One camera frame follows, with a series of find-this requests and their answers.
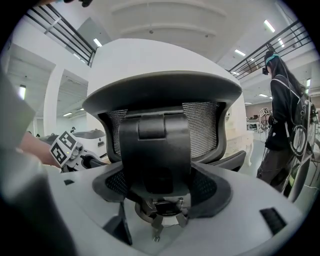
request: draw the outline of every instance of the black railing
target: black railing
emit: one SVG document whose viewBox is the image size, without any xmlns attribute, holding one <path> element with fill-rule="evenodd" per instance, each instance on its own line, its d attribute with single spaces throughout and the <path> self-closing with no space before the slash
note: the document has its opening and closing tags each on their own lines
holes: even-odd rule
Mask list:
<svg viewBox="0 0 320 256">
<path fill-rule="evenodd" d="M 264 67 L 264 57 L 266 52 L 270 49 L 273 48 L 279 56 L 283 57 L 310 42 L 311 39 L 306 29 L 297 20 L 271 38 L 268 42 L 260 46 L 253 53 L 245 57 L 237 65 L 231 68 L 229 72 L 235 78 L 240 80 L 252 72 Z"/>
<path fill-rule="evenodd" d="M 38 24 L 45 34 L 51 34 L 69 52 L 91 66 L 96 49 L 51 4 L 31 8 L 26 16 Z"/>
</svg>

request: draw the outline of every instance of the mesh backrest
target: mesh backrest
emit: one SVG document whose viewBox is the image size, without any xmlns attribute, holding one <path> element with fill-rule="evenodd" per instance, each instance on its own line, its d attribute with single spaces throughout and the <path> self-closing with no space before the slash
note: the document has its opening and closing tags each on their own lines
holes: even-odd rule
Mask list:
<svg viewBox="0 0 320 256">
<path fill-rule="evenodd" d="M 183 103 L 190 130 L 191 157 L 196 158 L 214 150 L 217 146 L 217 102 Z M 127 109 L 107 112 L 109 127 L 113 137 L 114 152 L 121 155 L 119 142 L 119 125 L 125 118 Z"/>
</svg>

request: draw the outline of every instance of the chair backrest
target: chair backrest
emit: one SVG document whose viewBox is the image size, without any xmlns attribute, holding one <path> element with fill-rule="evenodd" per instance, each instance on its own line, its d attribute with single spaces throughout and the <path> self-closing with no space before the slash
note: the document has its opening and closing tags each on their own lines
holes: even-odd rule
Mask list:
<svg viewBox="0 0 320 256">
<path fill-rule="evenodd" d="M 83 107 L 104 126 L 108 157 L 117 162 L 121 161 L 119 126 L 128 110 L 182 106 L 192 160 L 209 163 L 225 153 L 225 115 L 241 92 L 234 82 L 208 73 L 156 72 L 106 85 L 91 94 Z"/>
</svg>

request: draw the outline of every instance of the gray pants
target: gray pants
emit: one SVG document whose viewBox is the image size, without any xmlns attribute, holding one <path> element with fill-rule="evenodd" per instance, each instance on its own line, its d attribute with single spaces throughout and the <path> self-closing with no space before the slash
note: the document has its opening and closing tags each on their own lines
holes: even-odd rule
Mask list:
<svg viewBox="0 0 320 256">
<path fill-rule="evenodd" d="M 281 192 L 290 174 L 293 154 L 289 148 L 281 151 L 266 150 L 256 177 Z"/>
</svg>

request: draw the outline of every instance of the ceiling light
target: ceiling light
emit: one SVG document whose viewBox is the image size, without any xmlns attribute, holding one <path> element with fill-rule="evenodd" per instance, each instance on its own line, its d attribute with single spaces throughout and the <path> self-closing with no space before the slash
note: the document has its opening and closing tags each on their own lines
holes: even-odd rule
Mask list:
<svg viewBox="0 0 320 256">
<path fill-rule="evenodd" d="M 269 23 L 269 21 L 265 20 L 265 21 L 264 21 L 264 24 L 266 24 L 266 25 L 268 26 L 268 28 L 271 30 L 272 33 L 276 31 L 276 30 L 274 29 L 274 27 L 271 26 L 271 24 Z"/>
<path fill-rule="evenodd" d="M 98 46 L 98 47 L 101 47 L 102 46 L 102 44 L 99 42 L 99 40 L 98 39 L 93 39 L 93 41 L 95 42 L 95 44 Z"/>
<path fill-rule="evenodd" d="M 80 57 L 77 54 L 74 53 L 73 56 L 76 56 L 76 58 L 80 60 Z"/>
<path fill-rule="evenodd" d="M 237 54 L 240 54 L 240 55 L 242 55 L 242 56 L 246 56 L 246 54 L 245 53 L 243 53 L 242 51 L 239 51 L 239 50 L 235 50 L 235 52 L 237 53 Z"/>
<path fill-rule="evenodd" d="M 19 88 L 19 95 L 21 97 L 21 99 L 25 99 L 25 95 L 26 95 L 26 86 L 25 85 L 20 85 L 20 88 Z"/>
<path fill-rule="evenodd" d="M 279 41 L 282 48 L 285 47 L 284 42 L 282 42 L 281 38 L 279 38 L 278 41 Z"/>
</svg>

